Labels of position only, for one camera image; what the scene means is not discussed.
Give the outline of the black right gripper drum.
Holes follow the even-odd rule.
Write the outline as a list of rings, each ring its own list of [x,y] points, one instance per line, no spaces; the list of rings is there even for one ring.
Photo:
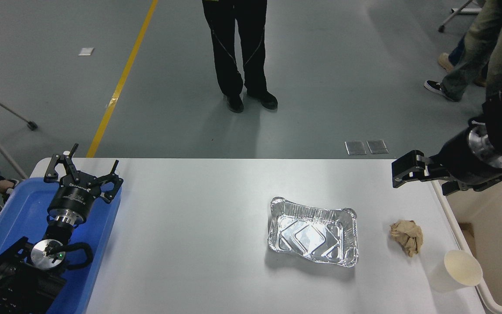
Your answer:
[[[467,191],[484,191],[502,182],[500,155],[494,151],[486,128],[468,128],[442,147],[438,162],[453,180],[467,184]]]

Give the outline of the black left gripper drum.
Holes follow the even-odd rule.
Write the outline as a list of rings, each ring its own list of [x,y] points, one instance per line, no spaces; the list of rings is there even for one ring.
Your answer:
[[[47,209],[48,214],[56,217],[69,210],[80,217],[89,217],[94,202],[101,192],[102,188],[95,183],[88,186],[86,181],[76,183],[71,179],[62,178]]]

